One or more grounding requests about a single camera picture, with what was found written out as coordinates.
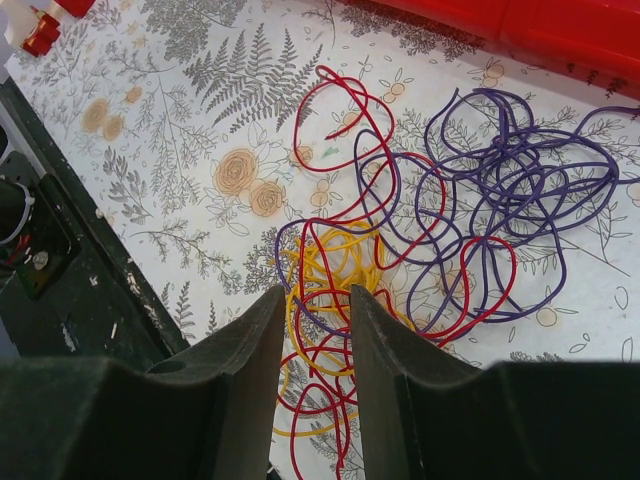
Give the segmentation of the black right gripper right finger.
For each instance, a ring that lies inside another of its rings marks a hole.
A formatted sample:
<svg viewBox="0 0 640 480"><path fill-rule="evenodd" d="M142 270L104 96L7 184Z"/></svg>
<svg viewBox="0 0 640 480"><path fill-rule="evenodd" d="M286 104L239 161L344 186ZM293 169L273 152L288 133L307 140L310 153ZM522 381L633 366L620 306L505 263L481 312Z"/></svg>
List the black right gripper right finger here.
<svg viewBox="0 0 640 480"><path fill-rule="evenodd" d="M350 293L364 466L370 479L635 479L639 367L473 367Z"/></svg>

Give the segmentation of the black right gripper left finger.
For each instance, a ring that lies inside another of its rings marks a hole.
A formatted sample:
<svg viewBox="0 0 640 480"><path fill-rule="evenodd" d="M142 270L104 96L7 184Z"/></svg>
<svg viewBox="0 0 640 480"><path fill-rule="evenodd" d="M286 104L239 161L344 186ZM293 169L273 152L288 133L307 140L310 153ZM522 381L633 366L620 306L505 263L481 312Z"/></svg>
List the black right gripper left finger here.
<svg viewBox="0 0 640 480"><path fill-rule="evenodd" d="M285 294L139 372L108 357L1 365L5 479L263 479Z"/></svg>

